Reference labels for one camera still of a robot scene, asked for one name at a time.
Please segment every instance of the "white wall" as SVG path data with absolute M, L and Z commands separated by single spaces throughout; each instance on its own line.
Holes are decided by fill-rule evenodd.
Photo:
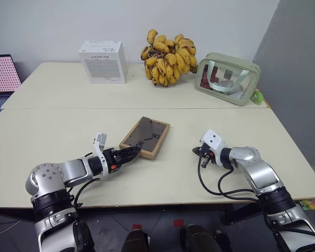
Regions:
M 252 60 L 278 0 L 0 0 L 0 54 L 25 79 L 43 61 L 78 61 L 85 40 L 122 40 L 140 62 L 147 31 L 195 41 L 198 60 L 216 51 Z

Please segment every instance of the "gray wall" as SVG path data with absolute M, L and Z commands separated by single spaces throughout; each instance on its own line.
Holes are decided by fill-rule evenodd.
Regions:
M 315 167 L 315 0 L 280 1 L 254 63 L 265 98 Z

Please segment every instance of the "pink screen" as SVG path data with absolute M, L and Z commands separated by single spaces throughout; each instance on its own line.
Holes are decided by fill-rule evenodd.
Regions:
M 0 57 L 0 92 L 15 91 L 20 85 L 11 57 Z

